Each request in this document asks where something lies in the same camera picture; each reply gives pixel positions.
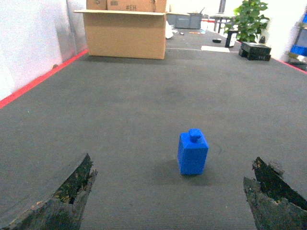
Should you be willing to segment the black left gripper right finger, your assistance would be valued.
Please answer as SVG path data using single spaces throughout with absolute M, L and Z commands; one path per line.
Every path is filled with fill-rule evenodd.
M 243 188 L 258 230 L 305 230 L 307 183 L 286 173 L 276 161 L 257 157 L 255 179 L 244 177 Z

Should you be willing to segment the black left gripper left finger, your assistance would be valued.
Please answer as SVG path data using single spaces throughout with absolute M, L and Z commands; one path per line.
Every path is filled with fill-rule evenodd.
M 78 230 L 97 177 L 88 153 L 77 154 L 33 188 L 16 197 L 0 193 L 2 230 Z

